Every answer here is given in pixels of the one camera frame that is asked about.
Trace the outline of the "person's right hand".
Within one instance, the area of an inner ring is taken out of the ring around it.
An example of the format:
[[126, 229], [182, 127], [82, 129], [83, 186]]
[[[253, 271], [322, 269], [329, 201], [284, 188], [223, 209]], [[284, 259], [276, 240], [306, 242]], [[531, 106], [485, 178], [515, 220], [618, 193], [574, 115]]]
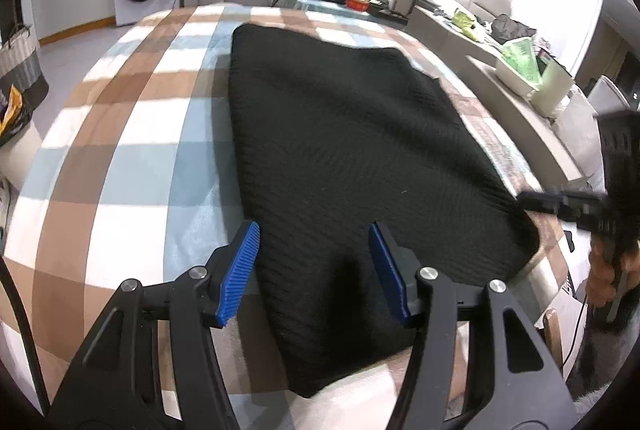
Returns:
[[[615, 271], [604, 259], [604, 242], [593, 234], [590, 241], [590, 271], [586, 283], [586, 297], [590, 306], [601, 308], [616, 297]], [[625, 291], [639, 286], [639, 245], [634, 243], [630, 253], [620, 257], [620, 267], [627, 272]]]

